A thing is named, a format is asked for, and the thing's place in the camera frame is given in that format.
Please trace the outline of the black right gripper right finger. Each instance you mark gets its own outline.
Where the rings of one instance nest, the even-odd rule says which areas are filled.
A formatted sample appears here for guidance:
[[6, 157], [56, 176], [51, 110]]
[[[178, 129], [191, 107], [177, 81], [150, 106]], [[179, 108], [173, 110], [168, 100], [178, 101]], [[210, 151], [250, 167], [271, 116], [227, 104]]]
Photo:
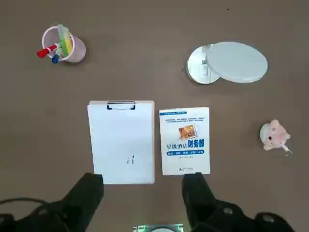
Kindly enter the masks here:
[[246, 216], [236, 204], [214, 197], [202, 173], [185, 174], [182, 195], [193, 232], [293, 232], [281, 216], [270, 212]]

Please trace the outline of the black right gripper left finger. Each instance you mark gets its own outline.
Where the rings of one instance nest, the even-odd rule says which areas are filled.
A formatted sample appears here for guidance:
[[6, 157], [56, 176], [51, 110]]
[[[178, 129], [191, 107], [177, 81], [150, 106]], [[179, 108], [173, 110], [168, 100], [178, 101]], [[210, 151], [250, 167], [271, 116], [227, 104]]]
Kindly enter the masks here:
[[2, 232], [85, 232], [104, 196], [103, 177], [85, 173], [60, 201], [10, 198], [0, 204], [33, 202], [39, 206], [28, 216], [16, 220], [13, 214], [0, 215]]

